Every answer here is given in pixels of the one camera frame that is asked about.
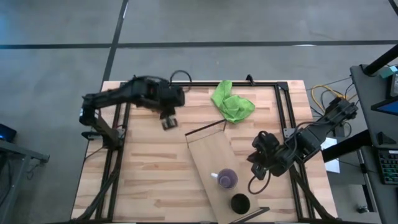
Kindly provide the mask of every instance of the wooden tabletop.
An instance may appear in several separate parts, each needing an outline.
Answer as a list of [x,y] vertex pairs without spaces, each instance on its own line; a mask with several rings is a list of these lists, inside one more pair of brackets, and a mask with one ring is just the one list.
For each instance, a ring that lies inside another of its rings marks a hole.
[[[311,121],[312,114],[301,80],[287,81],[296,123]],[[120,82],[104,82],[103,90],[117,88]],[[114,222],[216,222],[206,192],[200,180],[185,133],[223,119],[210,100],[213,87],[194,87],[185,95],[185,106],[177,108],[179,126],[164,131],[159,114],[132,105],[114,211]],[[247,156],[254,152],[251,143],[261,130],[274,133],[281,141],[275,92],[271,87],[233,87],[233,94],[251,100],[256,109],[239,124],[226,125],[224,131],[231,143],[242,172],[252,177]],[[285,105],[284,113],[289,124]],[[103,108],[102,117],[111,125],[115,106]],[[122,123],[124,106],[119,124]],[[101,141],[91,141],[87,154],[101,147]],[[81,215],[98,193],[106,150],[91,156],[84,164],[72,218]],[[337,216],[322,155],[305,163],[312,192],[333,216]],[[257,191],[265,181],[254,181]],[[305,199],[300,191],[304,214]],[[297,220],[289,173],[272,177],[268,188],[256,196],[261,207],[271,210],[249,222]]]

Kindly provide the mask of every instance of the gray concrete floor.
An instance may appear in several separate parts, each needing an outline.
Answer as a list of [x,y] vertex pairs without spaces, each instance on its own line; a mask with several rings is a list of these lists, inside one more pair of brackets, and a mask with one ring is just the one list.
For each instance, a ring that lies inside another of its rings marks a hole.
[[[121,4],[3,0],[0,45],[111,43]],[[388,0],[130,0],[119,42],[394,40],[397,22]],[[257,80],[304,80],[310,88],[348,77],[350,66],[369,63],[391,47],[118,49],[110,80],[134,74],[168,78],[184,69],[194,80],[241,80],[250,73]],[[51,154],[24,182],[13,223],[69,219],[87,145],[78,122],[81,96],[99,90],[108,54],[109,49],[0,50],[0,123],[18,130],[18,145]],[[344,92],[350,83],[330,86]],[[330,100],[326,94],[325,102]],[[366,129],[361,113],[351,124],[353,134]],[[347,208],[352,202],[344,195],[352,188],[332,180],[337,207]],[[354,213],[338,212],[345,220]]]

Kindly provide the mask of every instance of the white paper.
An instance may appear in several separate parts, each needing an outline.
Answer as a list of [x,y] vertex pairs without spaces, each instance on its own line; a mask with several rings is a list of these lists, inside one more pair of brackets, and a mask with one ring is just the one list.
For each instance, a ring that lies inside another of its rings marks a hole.
[[[336,139],[326,138],[326,140],[321,144],[321,150],[327,149],[330,146],[334,146],[335,144],[337,144]],[[340,173],[340,165],[337,159],[333,159],[332,161],[325,163],[325,167],[327,171],[335,172],[338,174]]]

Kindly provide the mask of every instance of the purple cup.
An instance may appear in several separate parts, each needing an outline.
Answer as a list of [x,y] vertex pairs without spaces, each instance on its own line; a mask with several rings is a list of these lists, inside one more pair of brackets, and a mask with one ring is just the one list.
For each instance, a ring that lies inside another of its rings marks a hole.
[[231,190],[238,183],[238,175],[231,169],[223,169],[217,175],[217,183],[222,188]]

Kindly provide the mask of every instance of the green cloth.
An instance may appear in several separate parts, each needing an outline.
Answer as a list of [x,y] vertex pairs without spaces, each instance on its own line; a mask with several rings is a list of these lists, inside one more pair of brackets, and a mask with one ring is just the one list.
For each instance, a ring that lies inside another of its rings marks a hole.
[[213,103],[229,122],[241,122],[254,111],[254,104],[238,95],[231,96],[231,80],[223,80],[218,84],[211,96]]

